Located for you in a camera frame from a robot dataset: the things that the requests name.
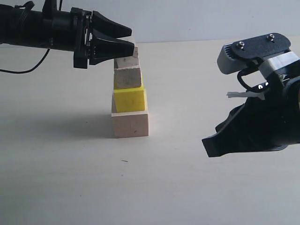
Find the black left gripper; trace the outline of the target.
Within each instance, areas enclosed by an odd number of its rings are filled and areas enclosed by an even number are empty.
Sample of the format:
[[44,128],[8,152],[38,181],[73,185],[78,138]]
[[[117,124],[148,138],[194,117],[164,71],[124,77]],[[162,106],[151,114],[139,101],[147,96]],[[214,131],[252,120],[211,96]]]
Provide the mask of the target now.
[[[131,28],[106,18],[98,11],[73,7],[70,13],[75,26],[74,68],[87,69],[89,64],[97,65],[133,55],[135,44],[117,39],[131,36]],[[113,39],[93,38],[93,29]]]

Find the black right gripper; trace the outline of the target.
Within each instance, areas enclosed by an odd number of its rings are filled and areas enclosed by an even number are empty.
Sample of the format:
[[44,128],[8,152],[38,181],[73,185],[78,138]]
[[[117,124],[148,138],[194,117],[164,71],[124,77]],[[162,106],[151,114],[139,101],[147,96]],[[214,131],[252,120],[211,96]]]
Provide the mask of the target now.
[[229,112],[214,135],[203,138],[208,157],[274,151],[300,142],[300,81],[292,79],[277,96],[248,98]]

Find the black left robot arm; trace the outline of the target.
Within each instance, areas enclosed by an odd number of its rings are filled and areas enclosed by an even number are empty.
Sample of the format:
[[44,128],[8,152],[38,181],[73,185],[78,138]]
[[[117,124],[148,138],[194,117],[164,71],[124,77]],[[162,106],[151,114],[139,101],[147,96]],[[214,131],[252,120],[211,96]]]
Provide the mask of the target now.
[[31,0],[22,6],[0,6],[2,44],[69,51],[73,66],[81,69],[134,54],[134,43],[125,40],[132,29],[98,11],[60,11],[55,0],[45,1],[42,11],[33,7]]

